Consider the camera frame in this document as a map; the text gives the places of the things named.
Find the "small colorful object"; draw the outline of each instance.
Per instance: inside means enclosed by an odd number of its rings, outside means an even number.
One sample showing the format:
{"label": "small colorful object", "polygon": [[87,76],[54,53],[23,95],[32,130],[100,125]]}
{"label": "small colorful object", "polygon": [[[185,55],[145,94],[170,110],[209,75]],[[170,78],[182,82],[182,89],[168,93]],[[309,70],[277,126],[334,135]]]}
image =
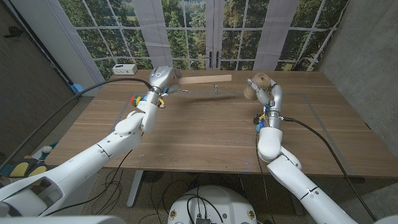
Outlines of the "small colorful object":
{"label": "small colorful object", "polygon": [[140,100],[141,100],[141,96],[132,96],[132,97],[130,98],[130,103],[131,103],[133,106],[137,106]]}

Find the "window pane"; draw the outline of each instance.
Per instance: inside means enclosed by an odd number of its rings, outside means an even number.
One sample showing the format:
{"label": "window pane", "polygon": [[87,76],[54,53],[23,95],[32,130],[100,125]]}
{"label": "window pane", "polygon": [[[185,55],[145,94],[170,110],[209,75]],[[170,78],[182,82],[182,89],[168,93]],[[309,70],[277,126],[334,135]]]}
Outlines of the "window pane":
{"label": "window pane", "polygon": [[181,0],[162,0],[166,27],[185,27]]}
{"label": "window pane", "polygon": [[188,70],[188,60],[173,60],[173,67],[180,70]]}
{"label": "window pane", "polygon": [[279,60],[297,60],[310,31],[289,30]]}
{"label": "window pane", "polygon": [[98,26],[116,26],[116,21],[106,0],[86,0]]}
{"label": "window pane", "polygon": [[206,27],[205,0],[184,1],[187,27]]}
{"label": "window pane", "polygon": [[224,27],[242,28],[245,7],[246,1],[226,0],[224,7]]}
{"label": "window pane", "polygon": [[190,58],[206,57],[206,31],[188,30],[188,44]]}
{"label": "window pane", "polygon": [[331,35],[331,37],[328,39],[328,42],[325,44],[325,46],[324,46],[323,49],[321,50],[321,53],[319,54],[318,58],[315,58],[315,59],[317,59],[318,61],[321,60],[321,58],[323,57],[323,54],[325,53],[325,50],[326,50],[326,48],[328,47],[328,45],[329,45],[329,43],[330,43],[332,37],[333,37],[333,35]]}
{"label": "window pane", "polygon": [[319,16],[316,28],[333,27],[338,21],[341,11],[345,7],[346,3],[347,0],[326,1]]}
{"label": "window pane", "polygon": [[133,57],[149,57],[141,30],[123,29],[122,31]]}
{"label": "window pane", "polygon": [[223,49],[221,56],[226,59],[237,59],[241,31],[223,31]]}
{"label": "window pane", "polygon": [[92,58],[110,57],[100,33],[96,29],[76,30]]}
{"label": "window pane", "polygon": [[221,62],[221,70],[235,70],[237,62]]}
{"label": "window pane", "polygon": [[302,57],[315,58],[329,31],[313,32]]}
{"label": "window pane", "polygon": [[59,3],[73,26],[94,26],[81,0],[59,0]]}
{"label": "window pane", "polygon": [[311,28],[322,0],[301,0],[293,17],[291,27]]}
{"label": "window pane", "polygon": [[261,30],[244,31],[241,47],[241,59],[256,59]]}
{"label": "window pane", "polygon": [[131,58],[117,58],[116,62],[123,63],[123,64],[134,64],[135,63]]}
{"label": "window pane", "polygon": [[300,62],[297,62],[294,67],[295,71],[307,71],[307,68],[310,66],[311,62],[307,59],[303,59]]}
{"label": "window pane", "polygon": [[190,61],[192,70],[206,70],[206,61]]}
{"label": "window pane", "polygon": [[139,27],[131,1],[110,1],[116,18],[121,26]]}
{"label": "window pane", "polygon": [[275,71],[291,71],[294,63],[290,62],[278,62]]}
{"label": "window pane", "polygon": [[253,70],[254,62],[239,61],[238,70]]}
{"label": "window pane", "polygon": [[136,65],[138,69],[153,69],[154,67],[152,66],[152,62],[150,59],[140,59],[140,58],[135,58]]}
{"label": "window pane", "polygon": [[101,30],[104,35],[105,41],[116,57],[128,57],[126,45],[124,44],[120,30],[118,29],[103,29]]}
{"label": "window pane", "polygon": [[184,30],[167,30],[173,58],[188,58]]}
{"label": "window pane", "polygon": [[98,70],[101,72],[101,74],[105,80],[108,80],[109,78],[111,78],[111,76],[113,74],[112,68],[115,65],[113,60],[111,60],[111,59],[98,60],[98,61],[95,61],[95,64],[97,65]]}
{"label": "window pane", "polygon": [[250,0],[246,13],[245,27],[261,28],[266,21],[269,0]]}

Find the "black cable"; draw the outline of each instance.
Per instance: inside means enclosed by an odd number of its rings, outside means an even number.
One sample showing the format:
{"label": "black cable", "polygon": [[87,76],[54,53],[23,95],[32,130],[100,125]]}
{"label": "black cable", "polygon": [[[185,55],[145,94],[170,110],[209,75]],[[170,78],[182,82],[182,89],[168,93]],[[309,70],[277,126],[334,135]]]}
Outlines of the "black cable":
{"label": "black cable", "polygon": [[[262,181],[263,181],[263,183],[264,183],[264,190],[266,191],[267,206],[268,206],[268,207],[270,208],[270,210],[271,210],[271,206],[269,206],[269,200],[268,200],[268,194],[267,194],[266,179],[264,178],[264,173],[262,172],[262,167],[261,167],[260,158],[259,158],[259,148],[258,148],[258,145],[257,145],[258,137],[259,137],[259,133],[256,134],[256,155],[257,155],[257,161],[259,162],[259,167],[260,167],[260,171],[261,171]],[[272,218],[272,221],[274,222],[274,224],[276,224],[272,212],[271,212],[271,218]]]}
{"label": "black cable", "polygon": [[[111,206],[113,203],[115,203],[115,204],[112,206],[112,208],[111,208],[109,211],[107,211],[107,212],[105,213],[105,215],[106,215],[106,214],[108,214],[109,212],[111,212],[112,209],[113,209],[113,208],[115,207],[115,205],[117,204],[117,201],[119,200],[119,197],[121,196],[121,192],[122,192],[122,187],[121,187],[121,184],[120,184],[120,183],[121,183],[121,179],[122,179],[122,176],[123,176],[123,171],[124,171],[124,170],[121,171],[121,174],[120,174],[120,177],[119,177],[119,181],[112,181],[112,182],[110,182],[110,183],[105,182],[105,184],[103,184],[103,185],[106,185],[106,184],[116,184],[116,187],[115,187],[115,190],[113,191],[112,195],[109,197],[108,201],[107,201],[106,203],[104,203],[104,205],[99,209],[99,211],[95,213],[95,215],[100,215],[100,214],[103,213],[109,206]],[[109,201],[112,199],[113,195],[116,193],[117,189],[119,189],[119,195],[116,197],[115,200],[113,200],[110,204],[108,204]]]}
{"label": "black cable", "polygon": [[359,199],[359,201],[361,202],[362,206],[365,208],[365,210],[368,212],[368,214],[370,215],[370,217],[373,219],[373,221],[377,221],[377,218],[373,215],[372,211],[369,209],[369,207],[365,204],[364,200],[362,199],[362,197],[359,195],[359,193],[355,190],[353,183],[351,183],[347,172],[345,171],[343,165],[341,164],[340,160],[337,158],[335,152],[333,151],[333,149],[331,148],[331,146],[329,145],[328,141],[321,135],[319,134],[316,130],[312,129],[310,126],[304,124],[301,121],[297,121],[296,119],[293,118],[283,118],[284,121],[290,121],[290,122],[296,122],[297,124],[300,124],[302,126],[304,126],[305,128],[307,128],[308,130],[310,130],[312,133],[316,134],[328,147],[331,155],[333,156],[333,158],[335,158],[335,161],[338,165],[338,167],[341,169],[344,177],[346,178],[346,180],[348,181],[349,186],[351,187],[351,189],[353,189],[356,197]]}
{"label": "black cable", "polygon": [[162,194],[162,198],[160,199],[159,203],[157,204],[157,210],[158,210],[158,211],[159,211],[160,202],[163,202],[163,208],[164,208],[165,212],[166,212],[167,214],[170,213],[170,212],[168,212],[168,211],[166,210],[166,206],[165,206],[165,204],[164,204],[164,196],[165,196],[167,190],[169,189],[169,187],[170,187],[171,185],[173,185],[174,183],[177,183],[177,182],[183,182],[183,183],[185,183],[185,185],[187,185],[187,187],[189,187],[189,185],[188,185],[184,180],[176,180],[176,181],[173,181],[172,183],[170,183],[170,184],[164,189],[163,194]]}
{"label": "black cable", "polygon": [[199,173],[199,174],[194,178],[194,180],[191,181],[191,184],[190,184],[189,187],[188,187],[189,190],[192,189],[193,183],[196,183],[196,181],[198,180],[199,176],[202,175],[202,174],[204,174],[204,173]]}
{"label": "black cable", "polygon": [[145,219],[146,217],[151,216],[151,215],[157,215],[157,214],[149,214],[149,215],[146,215],[146,216],[142,217],[142,218],[139,220],[138,224],[140,224],[141,221],[142,221],[143,219]]}
{"label": "black cable", "polygon": [[[199,186],[197,187],[197,196],[199,196]],[[199,209],[199,215],[201,217],[201,213],[200,213],[200,204],[199,204],[199,198],[198,199],[198,209]]]}
{"label": "black cable", "polygon": [[216,208],[211,202],[207,201],[207,200],[204,199],[203,197],[199,197],[199,196],[194,195],[194,194],[185,194],[185,195],[183,195],[183,196],[186,196],[186,195],[192,195],[192,197],[190,197],[190,198],[187,200],[187,212],[188,212],[188,216],[189,216],[189,218],[191,219],[191,222],[192,222],[193,224],[195,224],[195,222],[193,221],[192,216],[191,216],[191,213],[189,212],[189,201],[190,201],[191,199],[193,199],[193,198],[200,198],[200,199],[206,201],[207,203],[209,203],[209,205],[211,205],[211,206],[216,210],[216,212],[217,212],[217,214],[218,214],[218,216],[219,216],[221,222],[224,223],[223,218],[221,217],[219,211],[217,210],[217,208]]}
{"label": "black cable", "polygon": [[162,222],[160,220],[160,217],[159,217],[159,212],[156,210],[154,200],[152,199],[152,187],[153,186],[154,186],[154,183],[152,182],[152,184],[150,185],[150,202],[152,202],[152,206],[154,207],[154,210],[155,210],[155,212],[157,214],[157,218],[159,219],[159,223],[162,224]]}
{"label": "black cable", "polygon": [[24,147],[26,145],[26,143],[45,125],[47,124],[47,122],[49,122],[51,120],[51,118],[53,118],[59,111],[61,111],[67,104],[69,104],[72,100],[75,100],[77,98],[79,98],[82,94],[97,88],[101,85],[105,85],[107,83],[111,83],[111,82],[120,82],[120,81],[136,81],[136,82],[142,82],[143,84],[145,84],[149,89],[152,89],[152,86],[145,80],[141,80],[139,78],[115,78],[115,79],[111,79],[111,80],[106,80],[104,82],[101,83],[97,83],[91,87],[88,87],[86,89],[84,89],[83,91],[79,92],[78,94],[76,94],[75,96],[71,97],[69,100],[67,100],[63,105],[61,105],[57,110],[55,110],[50,116],[48,116],[45,121],[43,121],[35,130],[33,130],[29,136],[27,138],[25,138],[23,140],[23,142],[18,146],[18,148],[12,152],[12,154],[0,165],[0,170],[2,168],[4,168],[4,166],[22,149],[22,147]]}
{"label": "black cable", "polygon": [[[120,166],[122,165],[122,163],[124,162],[124,160],[127,158],[127,156],[128,156],[131,152],[132,152],[132,149],[129,151],[129,153],[127,153],[126,156],[124,156],[123,160],[120,162],[118,168],[116,169],[116,172],[114,173],[111,182],[113,181],[114,177],[115,177],[116,174],[118,173],[118,170],[120,169]],[[80,202],[80,203],[76,203],[76,204],[74,204],[74,205],[69,205],[69,206],[60,208],[60,209],[55,210],[55,211],[53,211],[53,212],[50,212],[50,213],[48,213],[48,214],[46,214],[46,215],[44,215],[44,216],[47,217],[47,216],[49,216],[49,215],[52,215],[52,214],[54,214],[54,213],[56,213],[56,212],[59,212],[59,211],[62,211],[62,210],[64,210],[64,209],[72,208],[72,207],[78,206],[78,205],[83,205],[83,204],[85,204],[85,203],[88,203],[88,202],[90,202],[90,201],[93,201],[94,199],[96,199],[96,198],[100,197],[101,195],[103,195],[103,194],[106,192],[106,190],[108,189],[109,186],[110,186],[110,184],[107,185],[107,186],[105,187],[105,189],[104,189],[101,193],[99,193],[97,196],[93,197],[92,199],[89,199],[89,200],[87,200],[87,201],[85,201],[85,202]]]}
{"label": "black cable", "polygon": [[[113,170],[111,170],[111,172],[109,172],[108,174],[107,174],[107,176],[106,176],[106,178],[105,178],[105,183],[103,183],[103,184],[101,184],[101,185],[107,185],[107,184],[109,184],[110,182],[108,182],[108,177],[109,177],[109,175],[111,175],[114,171],[115,171],[116,169],[113,169]],[[95,207],[95,205],[97,204],[97,202],[98,202],[98,200],[100,199],[101,197],[99,197],[99,198],[97,198],[97,200],[93,203],[93,205],[91,206],[91,214],[92,215],[94,215],[94,213],[93,213],[93,210],[94,210],[94,207]]]}

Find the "white box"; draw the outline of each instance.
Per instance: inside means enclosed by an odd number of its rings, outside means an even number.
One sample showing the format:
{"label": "white box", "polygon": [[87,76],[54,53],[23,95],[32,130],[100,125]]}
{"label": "white box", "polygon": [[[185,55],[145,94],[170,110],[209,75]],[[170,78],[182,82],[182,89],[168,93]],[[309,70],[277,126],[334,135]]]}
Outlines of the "white box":
{"label": "white box", "polygon": [[116,64],[113,68],[115,75],[133,75],[137,72],[136,64]]}

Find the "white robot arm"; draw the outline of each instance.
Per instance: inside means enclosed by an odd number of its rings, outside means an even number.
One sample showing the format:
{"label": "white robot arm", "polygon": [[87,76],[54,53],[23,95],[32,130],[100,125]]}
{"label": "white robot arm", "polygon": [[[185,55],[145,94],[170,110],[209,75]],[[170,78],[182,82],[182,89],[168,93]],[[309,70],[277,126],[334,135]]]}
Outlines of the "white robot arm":
{"label": "white robot arm", "polygon": [[[141,144],[143,133],[154,130],[159,98],[177,90],[179,86],[172,84],[172,80],[180,77],[181,73],[172,67],[153,69],[149,77],[152,89],[137,105],[140,112],[129,113],[110,135],[60,166],[1,188],[0,203],[9,207],[6,216],[42,217],[64,207],[67,196],[81,183],[111,159],[135,149]],[[49,186],[41,192],[33,190],[34,183],[39,181]]]}
{"label": "white robot arm", "polygon": [[265,125],[259,131],[257,146],[259,157],[269,163],[267,168],[271,175],[300,200],[317,223],[356,223],[301,171],[300,161],[281,145],[282,88],[271,80],[271,97],[268,97],[263,89],[253,86],[250,79],[248,83],[266,108]]}

